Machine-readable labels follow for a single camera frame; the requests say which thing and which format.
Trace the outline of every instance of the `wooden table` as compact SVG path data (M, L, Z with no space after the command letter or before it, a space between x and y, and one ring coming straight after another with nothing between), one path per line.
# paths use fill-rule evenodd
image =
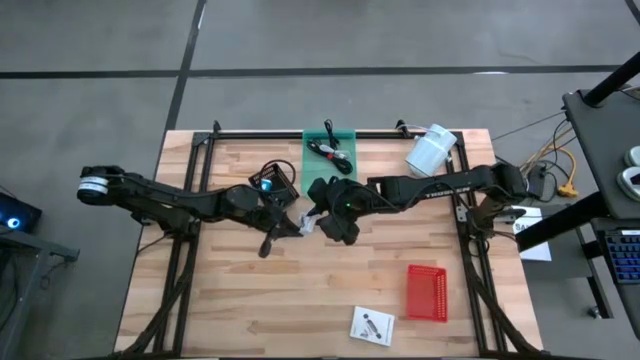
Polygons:
M470 166L494 163L488 131L462 131ZM192 134L192 131L167 133L157 181L182 188ZM408 174L404 157L412 146L413 141L407 140L358 140L359 181L366 182L371 176ZM299 140L218 140L209 189L247 183L248 176L275 158L289 160L301 169L301 154ZM199 178L196 172L194 190ZM288 213L297 219L300 212L311 206L310 200L301 197ZM477 354L451 200L423 201L401 214L366 216L358 220L358 226L361 233L354 246L335 243L318 229L304 238L278 240L271 255L260 259L257 251L263 233L231 221L204 225L183 356ZM146 228L140 246L159 235L158 228ZM137 258L116 350L131 344L158 309L170 249L171 241L166 240ZM541 348L515 243L495 237L489 255L500 305L527 340ZM447 270L447 323L406 319L409 264ZM349 337L355 305L397 316L391 347ZM490 348L495 349L486 309L483 318ZM169 322L167 331L169 348L173 324Z

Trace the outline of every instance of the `white card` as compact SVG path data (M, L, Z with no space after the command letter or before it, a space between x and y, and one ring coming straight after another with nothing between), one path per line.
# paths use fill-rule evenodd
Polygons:
M529 226L542 220L542 213L540 208L526 207L526 206L512 206L514 209L523 209L526 211L524 216L518 218L513 223L513 233L517 234L520 231L528 228ZM538 261L551 261L551 250L549 250L549 243L542 243L534 246L529 250L520 253L522 260L538 260Z
M356 306L351 323L351 337L391 346L394 320L393 315Z

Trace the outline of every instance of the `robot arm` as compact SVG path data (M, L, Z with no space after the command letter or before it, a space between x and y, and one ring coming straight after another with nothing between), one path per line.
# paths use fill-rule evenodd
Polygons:
M322 231L335 241L355 243L359 229L356 220L375 213L398 213L418 202L455 193L480 191L485 200L470 209L471 221L478 229L493 229L493 219L505 207L527 196L527 187L517 167L508 164L481 165L470 171L415 179L408 176L382 176L366 185L348 179L316 179L308 194L315 203L309 215L328 211L318 220Z
M247 185L191 193L117 166L84 167L80 179L77 197L83 203L119 206L142 225L156 222L174 237L195 236L199 221L230 219L267 233L259 253L266 257L279 237L302 236L282 207L260 205L259 190Z

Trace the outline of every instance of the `concrete floor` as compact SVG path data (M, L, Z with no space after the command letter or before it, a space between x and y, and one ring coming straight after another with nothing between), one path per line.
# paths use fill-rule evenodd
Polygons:
M179 69L196 0L0 0L0 71ZM209 0L192 68L620 64L640 48L622 0ZM499 135L558 112L604 73L190 79L178 129L389 128L397 119ZM169 79L0 80L0 184L44 210L40 234L82 249L39 293L25 359L113 348L140 227L75 199L83 165L152 176ZM495 142L524 161L561 118ZM595 190L577 142L575 185ZM603 264L615 319L594 321L586 281L530 281L545 348L631 359L640 351Z

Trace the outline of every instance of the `red basket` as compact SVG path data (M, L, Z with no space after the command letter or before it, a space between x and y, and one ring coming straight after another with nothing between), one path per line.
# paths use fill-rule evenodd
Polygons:
M447 322L447 271L409 265L407 278L407 317Z

